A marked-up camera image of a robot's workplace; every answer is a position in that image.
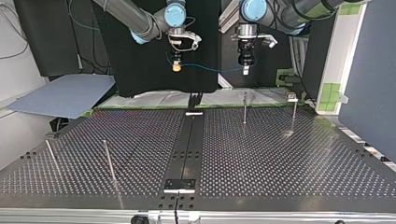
white wall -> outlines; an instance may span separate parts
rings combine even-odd
[[[13,6],[12,0],[0,0]],[[14,14],[1,7],[11,21],[21,29]],[[0,58],[20,52],[25,42],[7,23],[0,12]],[[36,147],[50,131],[51,117],[13,112],[5,106],[45,85],[30,49],[15,58],[0,60],[0,169]]]

black backdrop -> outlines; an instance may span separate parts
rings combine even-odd
[[[166,7],[164,0],[135,0],[135,3],[151,13]],[[120,96],[130,97],[156,90],[212,92],[217,89],[217,72],[192,66],[184,67],[179,73],[172,71],[165,55],[165,52],[170,54],[171,48],[166,36],[163,36],[162,40],[153,39],[145,45],[138,45],[125,25],[95,3],[92,3],[92,6]],[[203,41],[198,50],[184,53],[183,63],[198,63],[218,68],[220,1],[188,1],[186,9],[188,16],[196,19],[189,30],[198,34]]]

black clamp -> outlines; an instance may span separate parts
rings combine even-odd
[[[187,108],[186,116],[195,116],[195,115],[203,115],[204,112],[202,110],[195,108],[198,106],[201,101],[202,97],[204,96],[203,93],[191,93],[189,99],[189,107]]]

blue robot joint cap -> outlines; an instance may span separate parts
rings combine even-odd
[[[186,9],[180,3],[172,3],[166,7],[165,21],[170,27],[180,27],[186,20]]]

metal bracket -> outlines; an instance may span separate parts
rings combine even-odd
[[[204,94],[201,92],[190,94],[189,107],[187,109],[186,116],[194,116],[194,115],[203,115],[204,114],[204,112],[202,112],[202,110],[195,108],[196,106],[198,106],[201,103],[203,96],[204,96]]]
[[[190,213],[188,224],[201,224],[201,217],[199,216],[199,213]]]
[[[195,183],[195,179],[167,179],[163,192],[180,194],[195,193]]]

